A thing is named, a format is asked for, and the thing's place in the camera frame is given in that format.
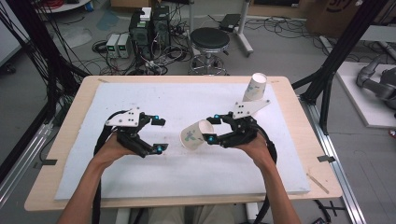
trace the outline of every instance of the human arm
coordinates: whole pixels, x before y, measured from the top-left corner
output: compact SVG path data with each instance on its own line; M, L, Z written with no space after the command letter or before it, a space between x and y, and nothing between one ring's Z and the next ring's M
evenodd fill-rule
M301 223L285 191L264 137L258 133L253 141L238 146L238 148L244 150L262 172L274 223Z
M134 153L123 147L117 141L117 135L113 133L88 163L73 196L58 219L59 224L89 222L93 198L103 172L124 155L134 155Z

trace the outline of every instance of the round stool seat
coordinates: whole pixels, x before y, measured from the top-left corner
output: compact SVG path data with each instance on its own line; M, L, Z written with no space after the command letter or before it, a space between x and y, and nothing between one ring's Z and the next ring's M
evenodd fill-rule
M204 51L222 51L228 47L230 37L216 28L204 27L192 31L191 43Z

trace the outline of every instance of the chair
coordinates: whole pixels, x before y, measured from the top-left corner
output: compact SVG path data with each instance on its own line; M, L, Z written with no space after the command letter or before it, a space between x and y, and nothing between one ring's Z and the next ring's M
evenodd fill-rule
M227 76L223 60L213 53L223 51L228 55L230 37L219 29L204 27L191 32L190 38L192 46L201 54L191 60L189 74L214 76L224 73Z

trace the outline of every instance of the wooden table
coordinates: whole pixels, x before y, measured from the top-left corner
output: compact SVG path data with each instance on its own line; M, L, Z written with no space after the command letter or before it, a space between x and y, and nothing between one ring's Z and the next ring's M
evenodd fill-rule
M78 136L79 127L85 118L85 114L92 103L92 99L100 83L248 83L249 80L250 77L86 77L47 157L49 160L57 160L57 163L54 166L42 167L26 200L25 209L28 211L47 211L64 209L66 206L67 201L55 201L54 196L61 181L69 151ZM269 77L268 81L274 89L283 117L289 127L291 138L311 187L309 193L290 195L290 198L292 200L299 200L341 197L341 187L331 166L327 162L318 161L318 157L324 155L323 150L289 81L285 77ZM261 202L263 198L263 194L249 194L178 198L103 199L102 207L121 208L210 203L251 203Z

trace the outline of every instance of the person's left hand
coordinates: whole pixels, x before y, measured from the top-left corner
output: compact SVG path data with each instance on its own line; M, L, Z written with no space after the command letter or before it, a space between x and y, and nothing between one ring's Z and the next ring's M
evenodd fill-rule
M117 141L117 133L113 133L107 139L105 144L99 149L98 153L92 158L92 162L107 168L114 161L125 155L136 155L131 150L123 147Z

